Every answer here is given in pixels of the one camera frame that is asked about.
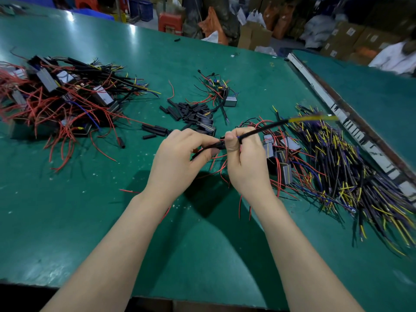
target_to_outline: forearm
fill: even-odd
[[[42,311],[124,311],[150,240],[167,207],[145,194],[134,197]]]
[[[275,196],[252,204],[291,311],[362,311]]]

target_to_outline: right hand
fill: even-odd
[[[260,137],[258,134],[246,137],[241,145],[237,139],[237,136],[252,130],[253,127],[236,128],[227,131],[225,137],[230,181],[251,205],[262,200],[264,195],[274,195]]]

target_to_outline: green table surface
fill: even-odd
[[[196,70],[220,73],[240,92],[236,108],[214,116],[222,135],[253,116],[295,115],[296,103],[320,102],[280,58],[199,40],[141,29],[65,11],[31,7],[41,16],[0,17],[0,60],[21,63],[9,53],[30,57],[70,56],[90,62],[125,65],[162,93],[130,102],[125,114],[168,128],[184,124],[159,110],[175,88],[174,101],[198,100]],[[59,150],[48,162],[44,142],[7,137],[0,123],[0,279],[59,287],[117,221],[131,199],[118,189],[144,188],[161,137],[143,141],[138,124],[96,140],[117,162],[103,157],[89,139],[81,140],[59,173]],[[367,226],[368,240],[352,246],[352,219],[344,225],[320,214],[310,200],[283,199],[294,221],[367,311],[406,311],[416,305],[416,273],[408,258],[389,251]],[[248,221],[247,206],[238,219],[239,194],[218,176],[195,181],[180,196],[156,230],[143,261],[135,296],[288,309],[278,271],[261,226]]]
[[[309,52],[294,54],[345,101],[416,172],[416,79]]]

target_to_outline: left hand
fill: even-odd
[[[218,149],[207,149],[190,161],[192,151],[218,141],[192,129],[172,131],[156,152],[143,193],[164,205],[171,204],[190,186],[201,168],[219,152]]]

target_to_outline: hand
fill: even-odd
[[[253,205],[264,195],[273,194],[270,185],[266,153],[258,134],[246,137],[240,142],[237,136],[254,130],[253,127],[236,128],[226,132],[228,175],[236,190]]]
[[[201,168],[219,152],[218,149],[207,149],[190,161],[192,151],[218,141],[192,129],[172,131],[156,152],[143,193],[164,205],[171,204],[189,187]]]

